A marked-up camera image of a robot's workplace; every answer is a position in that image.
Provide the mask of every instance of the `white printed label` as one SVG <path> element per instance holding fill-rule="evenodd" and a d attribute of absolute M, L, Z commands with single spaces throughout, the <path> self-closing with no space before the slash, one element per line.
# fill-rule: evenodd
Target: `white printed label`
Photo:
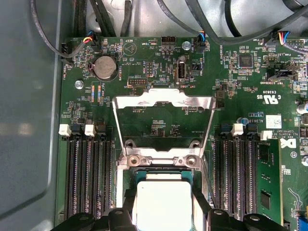
<path fill-rule="evenodd" d="M 281 138 L 280 144 L 281 144 L 281 148 L 285 148 L 285 147 L 296 148 L 296 139 L 285 140 L 285 139 Z"/>
<path fill-rule="evenodd" d="M 265 116 L 266 121 L 266 128 L 271 129 L 281 129 L 281 115 L 266 115 Z"/>

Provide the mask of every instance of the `integrated circuit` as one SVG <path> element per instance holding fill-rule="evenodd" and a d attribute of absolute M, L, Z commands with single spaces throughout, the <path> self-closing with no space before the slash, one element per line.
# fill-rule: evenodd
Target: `integrated circuit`
<path fill-rule="evenodd" d="M 251 54 L 240 54 L 239 55 L 239 67 L 240 68 L 252 68 L 253 61 L 252 61 Z"/>
<path fill-rule="evenodd" d="M 260 145 L 260 160 L 268 162 L 270 160 L 270 147 L 266 144 Z"/>
<path fill-rule="evenodd" d="M 261 192 L 261 205 L 270 209 L 270 195 L 264 191 Z"/>

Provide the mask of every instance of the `colored wires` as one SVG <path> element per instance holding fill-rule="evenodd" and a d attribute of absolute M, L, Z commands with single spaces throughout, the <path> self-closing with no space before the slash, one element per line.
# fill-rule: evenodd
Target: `colored wires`
<path fill-rule="evenodd" d="M 241 37 L 235 37 L 235 38 L 220 38 L 217 36 L 215 31 L 213 30 L 211 24 L 207 20 L 206 16 L 204 15 L 204 12 L 202 11 L 202 8 L 198 2 L 198 0 L 185 0 L 186 5 L 188 6 L 189 10 L 191 11 L 192 15 L 195 17 L 198 24 L 201 26 L 201 28 L 206 31 L 206 34 L 216 43 L 219 45 L 235 45 L 235 44 L 241 44 L 244 42 L 251 41 L 253 39 L 259 39 L 262 37 L 267 36 L 272 31 L 277 31 L 285 26 L 291 24 L 299 17 L 303 16 L 308 12 L 308 5 L 304 6 L 300 10 L 298 10 L 296 13 L 292 14 L 291 16 L 287 17 L 286 19 L 276 23 L 275 25 L 272 25 L 264 30 L 258 31 L 256 33 L 245 35 Z"/>
<path fill-rule="evenodd" d="M 60 52 L 50 43 L 50 41 L 48 40 L 48 38 L 46 37 L 44 33 L 42 25 L 40 24 L 39 19 L 38 19 L 39 17 L 38 17 L 38 12 L 37 12 L 37 7 L 36 7 L 36 0 L 30 0 L 30 8 L 31 8 L 32 18 L 39 32 L 39 35 L 42 37 L 44 43 L 57 55 L 64 57 L 66 59 L 73 58 L 75 55 L 77 55 L 81 51 L 82 48 L 86 46 L 88 42 L 93 41 L 94 33 L 90 31 L 88 36 L 85 39 L 83 39 L 83 42 L 80 43 L 72 53 L 66 54 L 66 53 Z"/>
<path fill-rule="evenodd" d="M 288 38 L 288 35 L 290 34 L 290 31 L 279 31 L 278 32 L 278 37 L 279 37 L 279 41 L 280 41 L 280 44 L 292 51 L 295 51 L 299 54 L 304 54 L 304 55 L 308 55 L 308 52 L 306 51 L 303 51 L 303 50 L 300 50 L 298 48 L 295 48 L 295 47 L 292 47 L 290 46 L 289 44 L 287 44 L 287 38 Z"/>

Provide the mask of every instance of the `green circuit board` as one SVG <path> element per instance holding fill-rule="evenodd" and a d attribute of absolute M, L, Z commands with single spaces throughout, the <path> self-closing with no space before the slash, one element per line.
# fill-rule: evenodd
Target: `green circuit board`
<path fill-rule="evenodd" d="M 182 49 L 186 41 L 192 45 L 188 51 Z M 81 38 L 72 38 L 67 45 L 76 47 L 80 42 Z M 250 125 L 256 125 L 258 133 L 272 131 L 272 139 L 260 142 L 257 141 L 258 135 L 255 135 L 252 141 L 256 142 L 253 154 L 256 158 L 254 183 L 257 186 L 254 209 L 280 224 L 283 224 L 284 219 L 290 222 L 291 230 L 297 230 L 297 219 L 307 215 L 308 205 L 308 182 L 305 180 L 308 167 L 301 163 L 302 157 L 308 154 L 308 138 L 302 117 L 296 111 L 298 104 L 307 100 L 308 58 L 281 46 L 264 46 L 258 39 L 234 46 L 219 46 L 208 39 L 201 52 L 195 38 L 175 38 L 172 42 L 173 45 L 162 46 L 160 37 L 102 38 L 98 46 L 87 45 L 70 64 L 64 65 L 60 123 L 72 126 L 96 124 L 99 121 L 105 126 L 106 135 L 103 140 L 90 141 L 91 145 L 82 138 L 60 138 L 57 223 L 77 211 L 94 211 L 99 216 L 102 211 L 96 208 L 102 206 L 101 202 L 106 207 L 116 204 L 115 161 L 121 154 L 121 146 L 112 99 L 120 95 L 142 95 L 152 88 L 177 88 L 186 95 L 214 96 L 217 100 L 205 149 L 214 187 L 214 172 L 217 168 L 215 142 L 223 139 L 217 143 L 222 148 L 224 142 L 228 142 L 230 147 L 239 142 L 230 135 L 222 137 L 217 132 L 222 124 L 232 128 L 238 118 L 247 118 Z M 297 47 L 307 46 L 307 39 L 291 38 L 287 42 Z M 114 58 L 118 65 L 118 74 L 110 82 L 99 81 L 89 69 L 93 60 L 104 55 Z M 185 76 L 179 78 L 181 56 L 186 59 Z M 272 73 L 285 69 L 292 70 L 288 78 L 270 78 Z M 84 84 L 80 90 L 75 87 L 77 80 L 82 80 Z M 118 117 L 124 141 L 132 139 L 138 147 L 168 150 L 172 147 L 188 147 L 193 140 L 201 141 L 209 114 L 203 108 L 175 108 L 169 103 L 157 103 L 153 108 L 119 110 Z M 85 174 L 82 170 L 79 172 L 82 163 L 78 161 L 86 160 L 88 157 L 84 155 L 91 152 L 98 153 L 97 156 L 93 154 L 93 158 L 97 158 L 98 163 L 104 166 L 97 164 L 102 171 L 94 176 L 94 181 L 98 182 L 96 187 L 98 191 L 104 191 L 104 196 L 108 194 L 108 198 L 101 200 L 102 195 L 92 194 L 101 200 L 98 204 L 89 208 L 88 202 L 85 202 L 70 210 L 67 195 L 71 192 L 71 203 L 74 204 L 72 194 L 76 201 L 81 201 L 83 199 L 80 199 L 79 194 L 87 192 L 76 192 L 74 186 L 69 186 L 67 176 L 75 172 L 73 178 L 80 176 L 85 178 L 84 184 L 89 183 L 89 171 L 85 170 Z M 107 159 L 100 160 L 105 153 L 108 154 Z M 235 201 L 239 200 L 236 196 L 233 197 Z"/>

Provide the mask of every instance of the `cable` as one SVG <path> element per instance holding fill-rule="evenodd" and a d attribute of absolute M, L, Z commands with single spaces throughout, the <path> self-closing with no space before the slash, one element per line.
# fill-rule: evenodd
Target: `cable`
<path fill-rule="evenodd" d="M 205 17 L 198 0 L 185 0 L 188 8 L 190 9 L 191 13 L 195 17 L 196 21 L 201 25 L 202 29 L 208 34 L 208 36 L 217 44 L 219 45 L 235 45 L 241 44 L 244 42 L 251 41 L 253 39 L 258 39 L 261 37 L 267 36 L 272 31 L 277 31 L 285 26 L 289 25 L 290 23 L 294 22 L 296 19 L 304 15 L 308 12 L 308 5 L 304 6 L 302 9 L 297 11 L 296 13 L 292 14 L 291 16 L 287 17 L 286 19 L 272 25 L 264 30 L 258 31 L 256 33 L 236 37 L 236 38 L 219 38 L 211 24 L 208 22 L 207 18 Z"/>
<path fill-rule="evenodd" d="M 286 7 L 289 8 L 289 10 L 293 12 L 297 12 L 301 8 L 304 7 L 301 3 L 299 3 L 297 0 L 282 0 Z"/>
<path fill-rule="evenodd" d="M 278 32 L 279 40 L 280 40 L 281 45 L 286 47 L 286 48 L 288 48 L 288 49 L 290 49 L 290 50 L 292 50 L 292 51 L 295 51 L 295 52 L 297 52 L 299 54 L 308 55 L 307 51 L 302 51 L 300 49 L 297 49 L 297 48 L 292 47 L 289 44 L 287 44 L 286 40 L 287 40 L 289 34 L 290 34 L 290 31 L 286 32 L 285 34 L 282 31 Z"/>
<path fill-rule="evenodd" d="M 103 21 L 105 22 L 105 25 L 107 27 L 107 30 L 108 30 L 110 36 L 111 37 L 116 37 L 115 29 L 112 26 L 112 23 L 111 23 L 108 11 L 106 10 L 106 7 L 105 7 L 103 1 L 102 0 L 96 0 L 96 3 L 97 3 L 99 11 L 102 14 Z"/>
<path fill-rule="evenodd" d="M 165 15 L 170 18 L 173 22 L 175 22 L 176 24 L 178 24 L 180 27 L 182 27 L 184 30 L 187 30 L 188 32 L 192 33 L 192 34 L 199 34 L 198 31 L 190 28 L 189 26 L 187 26 L 185 23 L 183 23 L 181 20 L 179 20 L 170 10 L 169 8 L 166 6 L 166 4 L 164 3 L 163 0 L 157 0 L 157 3 L 159 5 L 159 7 L 161 8 L 161 10 L 165 13 Z"/>
<path fill-rule="evenodd" d="M 80 6 L 80 1 L 75 1 L 74 4 L 74 21 L 73 21 L 73 36 L 74 37 L 79 37 L 78 34 L 78 23 L 79 23 L 79 6 Z"/>
<path fill-rule="evenodd" d="M 98 22 L 98 25 L 100 26 L 100 29 L 101 29 L 103 36 L 110 37 L 110 34 L 109 34 L 108 29 L 105 25 L 105 22 L 104 22 L 103 17 L 100 13 L 100 10 L 99 10 L 98 6 L 96 5 L 96 1 L 95 0 L 89 0 L 89 1 L 91 3 L 94 14 L 96 16 L 96 20 Z"/>
<path fill-rule="evenodd" d="M 83 37 L 86 34 L 86 21 L 87 21 L 87 0 L 79 1 L 79 14 L 78 14 L 78 37 Z"/>
<path fill-rule="evenodd" d="M 127 37 L 128 36 L 128 30 L 129 30 L 129 24 L 131 20 L 132 15 L 132 4 L 130 0 L 125 1 L 125 7 L 124 7 L 124 21 L 121 28 L 121 37 Z"/>
<path fill-rule="evenodd" d="M 237 30 L 231 14 L 231 0 L 225 0 L 225 18 L 228 25 L 228 28 L 234 37 L 242 36 L 241 33 Z"/>
<path fill-rule="evenodd" d="M 35 23 L 35 26 L 39 32 L 39 35 L 42 37 L 42 39 L 44 40 L 45 44 L 53 51 L 55 52 L 57 55 L 62 56 L 64 58 L 73 58 L 76 54 L 78 54 L 82 48 L 85 47 L 85 43 L 82 42 L 78 45 L 78 47 L 70 54 L 65 54 L 60 52 L 59 50 L 57 50 L 48 40 L 48 38 L 46 37 L 43 28 L 39 22 L 39 17 L 38 17 L 38 12 L 37 12 L 37 7 L 36 7 L 36 0 L 30 0 L 30 8 L 31 8 L 31 14 Z"/>

